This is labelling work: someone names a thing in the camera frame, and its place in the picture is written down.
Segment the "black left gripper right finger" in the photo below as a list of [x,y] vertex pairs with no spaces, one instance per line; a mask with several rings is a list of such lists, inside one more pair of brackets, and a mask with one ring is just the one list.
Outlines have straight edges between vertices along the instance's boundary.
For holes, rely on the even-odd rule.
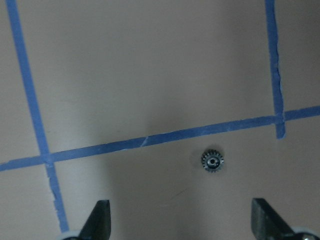
[[264,198],[251,201],[251,231],[256,240],[296,238],[296,233]]

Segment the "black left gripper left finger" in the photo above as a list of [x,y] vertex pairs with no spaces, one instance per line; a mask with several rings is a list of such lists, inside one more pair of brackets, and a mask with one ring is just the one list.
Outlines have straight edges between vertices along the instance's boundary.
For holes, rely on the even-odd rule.
[[99,200],[81,229],[80,240],[109,240],[111,236],[111,208],[109,200]]

